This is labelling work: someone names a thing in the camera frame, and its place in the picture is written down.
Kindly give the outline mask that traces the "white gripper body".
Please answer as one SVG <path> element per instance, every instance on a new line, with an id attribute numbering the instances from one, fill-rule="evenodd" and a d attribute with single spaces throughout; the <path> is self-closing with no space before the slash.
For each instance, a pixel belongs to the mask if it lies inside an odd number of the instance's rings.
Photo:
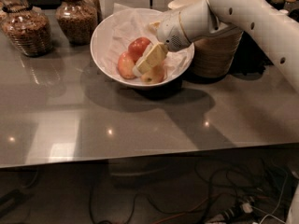
<path id="1" fill-rule="evenodd" d="M 163 13 L 156 32 L 157 39 L 171 52 L 186 49 L 191 44 L 181 28 L 179 15 L 179 10 L 168 10 Z"/>

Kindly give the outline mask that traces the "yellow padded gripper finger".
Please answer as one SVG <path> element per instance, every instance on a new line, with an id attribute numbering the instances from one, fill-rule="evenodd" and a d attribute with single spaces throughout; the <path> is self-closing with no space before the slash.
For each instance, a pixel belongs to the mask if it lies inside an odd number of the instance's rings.
<path id="1" fill-rule="evenodd" d="M 133 68 L 134 75 L 141 77 L 153 67 L 161 64 L 166 58 L 167 53 L 168 48 L 164 43 L 149 44 Z"/>
<path id="2" fill-rule="evenodd" d="M 160 26 L 160 22 L 159 22 L 159 21 L 155 21 L 155 22 L 151 22 L 151 23 L 149 24 L 148 28 L 149 28 L 149 30 L 150 30 L 152 33 L 156 34 L 156 33 L 157 33 L 157 30 L 158 30 L 158 28 L 159 28 L 159 26 Z"/>

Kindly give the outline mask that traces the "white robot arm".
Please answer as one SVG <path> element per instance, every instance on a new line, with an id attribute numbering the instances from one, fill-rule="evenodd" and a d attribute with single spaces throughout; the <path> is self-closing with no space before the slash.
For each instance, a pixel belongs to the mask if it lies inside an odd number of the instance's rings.
<path id="1" fill-rule="evenodd" d="M 170 51 L 188 48 L 202 38 L 246 32 L 294 89 L 299 90 L 299 22 L 265 0 L 198 0 L 169 10 L 158 23 L 158 43 L 149 46 L 133 73 L 140 77 L 165 59 Z"/>

